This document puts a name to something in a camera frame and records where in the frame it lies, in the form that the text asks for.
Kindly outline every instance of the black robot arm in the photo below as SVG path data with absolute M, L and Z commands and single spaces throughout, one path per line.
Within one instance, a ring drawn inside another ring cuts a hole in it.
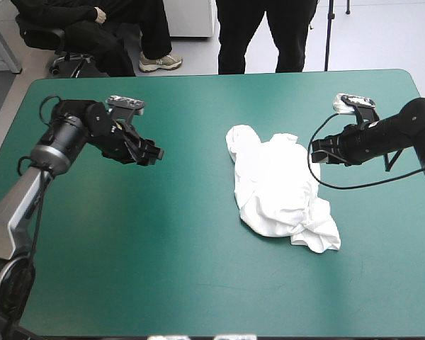
M 378 120 L 373 102 L 356 102 L 352 98 L 361 97 L 343 95 L 341 100 L 353 107 L 358 123 L 347 125 L 338 135 L 313 141 L 314 163 L 359 165 L 389 152 L 414 147 L 425 168 L 425 98 L 410 101 L 397 115 L 383 120 Z M 375 115 L 363 117 L 364 110 Z
M 0 339 L 11 339 L 30 295 L 35 279 L 35 239 L 30 239 L 28 226 L 50 182 L 69 170 L 86 143 L 123 164 L 146 166 L 164 155 L 132 125 L 134 115 L 143 113 L 143 101 L 111 96 L 106 109 L 96 101 L 46 99 L 52 98 L 59 102 L 52 109 L 46 132 L 30 153 L 28 170 L 0 201 Z

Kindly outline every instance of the sneaker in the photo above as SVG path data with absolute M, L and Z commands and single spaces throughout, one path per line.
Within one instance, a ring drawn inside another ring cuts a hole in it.
M 177 69 L 183 63 L 183 58 L 166 55 L 160 59 L 147 59 L 143 52 L 140 53 L 139 69 L 142 72 L 153 72 L 157 69 Z

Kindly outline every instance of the office chair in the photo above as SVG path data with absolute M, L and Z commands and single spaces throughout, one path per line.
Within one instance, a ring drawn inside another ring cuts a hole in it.
M 24 19 L 20 14 L 16 16 L 16 22 L 19 26 L 21 37 L 28 47 L 55 51 L 57 57 L 49 67 L 49 71 L 53 75 L 59 74 L 60 63 L 79 61 L 71 74 L 71 78 L 77 78 L 85 63 L 90 63 L 93 59 L 91 55 L 66 50 L 65 34 L 60 28 L 48 28 L 36 25 Z M 109 24 L 111 31 L 117 31 L 119 25 L 119 23 Z

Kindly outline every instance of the silver arm segment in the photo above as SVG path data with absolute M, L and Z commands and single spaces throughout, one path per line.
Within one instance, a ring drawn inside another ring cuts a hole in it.
M 38 206 L 42 174 L 47 188 L 51 175 L 30 167 L 0 201 L 0 259 L 10 260 L 30 251 L 27 228 Z

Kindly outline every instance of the floor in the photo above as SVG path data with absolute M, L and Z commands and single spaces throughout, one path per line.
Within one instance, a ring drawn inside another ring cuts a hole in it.
M 313 29 L 307 41 L 306 72 L 322 71 L 324 68 L 328 5 L 327 0 L 321 0 L 312 21 Z M 425 0 L 352 0 L 351 15 L 346 15 L 345 9 L 346 0 L 335 1 L 336 19 L 332 28 L 329 70 L 405 69 L 412 75 L 420 94 L 425 96 Z M 14 80 L 0 110 L 0 144 L 31 81 L 51 77 L 47 74 L 46 64 L 53 54 L 30 49 L 23 44 L 14 22 L 15 15 L 16 10 L 9 0 L 0 1 L 0 31 L 23 65 L 22 73 Z M 137 65 L 138 39 L 136 34 L 132 34 L 132 29 L 127 28 L 125 37 L 131 59 Z M 180 69 L 151 74 L 136 70 L 137 75 L 216 74 L 220 47 L 218 31 L 209 39 L 174 40 L 174 53 L 184 58 Z M 246 71 L 273 72 L 277 54 L 264 19 L 249 46 Z M 62 71 L 65 75 L 69 74 L 68 69 Z M 84 76 L 97 77 L 98 74 L 87 68 Z M 0 92 L 0 96 L 6 94 L 6 86 L 0 86 Z

